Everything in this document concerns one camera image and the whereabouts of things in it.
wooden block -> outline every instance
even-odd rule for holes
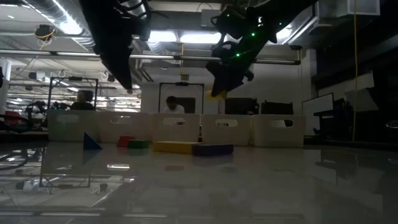
[[[127,144],[129,149],[147,149],[149,147],[149,141],[146,140],[130,140]]]
[[[192,146],[192,154],[194,156],[221,156],[229,155],[234,152],[232,144],[199,144]]]
[[[155,152],[173,152],[191,154],[192,146],[200,142],[157,141],[154,143]]]
[[[135,140],[134,136],[120,136],[118,141],[118,147],[127,147],[130,140]]]

glossy floor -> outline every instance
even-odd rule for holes
[[[0,223],[398,223],[394,152],[236,147],[201,158],[102,146],[7,146],[30,162],[0,171]]]

man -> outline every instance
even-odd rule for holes
[[[166,103],[167,106],[164,107],[163,113],[185,114],[184,107],[177,104],[177,98],[175,96],[167,97]]]
[[[77,102],[74,102],[70,107],[71,110],[94,110],[94,106],[91,103],[87,103],[93,100],[93,92],[82,91],[77,92]]]

white storage bin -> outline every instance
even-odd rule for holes
[[[99,137],[96,111],[48,110],[50,141],[83,142],[84,133]]]
[[[154,114],[153,141],[197,142],[199,126],[199,114]]]
[[[305,117],[262,114],[252,116],[254,145],[259,147],[303,147]]]
[[[147,113],[100,111],[97,117],[99,140],[103,143],[117,142],[123,135],[151,140],[150,115]]]
[[[250,116],[204,114],[201,135],[205,144],[234,144],[247,146],[250,139]]]

